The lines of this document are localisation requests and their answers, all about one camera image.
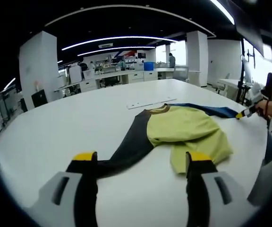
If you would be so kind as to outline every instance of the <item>drawer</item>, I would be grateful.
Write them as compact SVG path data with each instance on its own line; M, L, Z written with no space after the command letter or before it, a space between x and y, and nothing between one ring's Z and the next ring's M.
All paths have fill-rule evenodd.
M95 87L88 87L88 88L83 88L83 89L80 88L80 91L81 92L87 92L87 91L93 91L93 90L96 90L96 89L97 89L97 87L95 86Z
M92 91L97 89L95 80L83 81L79 85L81 92Z
M80 89L88 88L88 87L95 87L96 82L95 82L95 79L93 79L93 80L83 81L79 85L80 85Z
M143 78L144 78L144 73L143 72L128 74L128 80L129 80L129 82L131 80L134 80L134 79L143 79Z
M144 81L157 80L158 73L156 71L144 72Z
M143 78L140 78L140 79L129 80L128 83L129 83L129 84L132 84L132 83L143 82L143 81L144 81L144 79L143 79Z

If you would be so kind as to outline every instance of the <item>round table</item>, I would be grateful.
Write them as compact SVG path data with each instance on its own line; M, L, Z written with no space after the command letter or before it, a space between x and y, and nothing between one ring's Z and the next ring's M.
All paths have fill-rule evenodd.
M18 116L0 137L0 172L16 201L32 206L39 189L57 172L65 171L72 157L95 150L109 159L128 131L134 116L170 96L169 103L193 103L236 111L236 102L206 89L174 79L109 87L63 98ZM226 133L234 153L217 166L249 195L265 155L266 121L212 117ZM188 218L186 177L170 165L170 146L156 147L136 165L97 181L96 218L99 227L185 226Z

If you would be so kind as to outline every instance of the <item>human hand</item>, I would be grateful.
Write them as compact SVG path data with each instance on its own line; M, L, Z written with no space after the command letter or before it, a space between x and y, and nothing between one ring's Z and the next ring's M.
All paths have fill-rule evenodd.
M255 108L256 108L257 110L258 110L258 109L262 109L263 114L265 115L266 104L267 104L267 100L262 100L262 101L258 102L258 103L255 105Z

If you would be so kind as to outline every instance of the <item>blue sleeve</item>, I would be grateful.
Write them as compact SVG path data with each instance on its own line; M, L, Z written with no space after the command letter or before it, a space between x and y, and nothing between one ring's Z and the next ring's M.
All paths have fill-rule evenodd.
M170 104L170 105L192 107L192 108L204 111L209 116L218 116L221 118L235 118L236 115L238 114L237 111L234 111L228 107L211 107L211 106L195 105L192 103L177 103L177 104Z

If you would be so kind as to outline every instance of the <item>led light strip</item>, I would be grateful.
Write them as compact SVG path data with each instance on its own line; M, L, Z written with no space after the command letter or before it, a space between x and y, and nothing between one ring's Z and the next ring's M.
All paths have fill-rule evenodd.
M104 41L104 40L128 39L128 38L134 38L134 39L157 39L157 40L164 40L164 41L170 41L170 42L178 42L177 40L160 38L160 37L131 35L131 36L117 36L117 37L109 37L109 38L102 38L102 39L94 39L94 40L82 42L82 43L79 43L79 44L74 44L72 46L67 46L67 47L65 47L65 48L63 48L61 50L64 51L64 50L67 50L67 49L70 49L72 47L76 47L76 46L79 46L79 45L89 44L89 43L94 43L94 42L99 42L99 41Z
M210 0L226 17L227 19L235 25L235 20L232 15L219 3L217 0Z
M4 87L4 90L6 90L12 83L13 81L15 80L15 78L13 78L5 87Z
M85 54L90 54L90 53L96 53L96 52L100 52L100 51L110 51L110 50L118 50L118 49L143 49L143 48L150 48L150 49L154 49L155 47L153 46L125 46L125 47L115 47L115 48L108 48L108 49L103 49L103 50L97 50L97 51L91 51L91 52L87 52L87 53L81 53L78 56L81 55L85 55Z

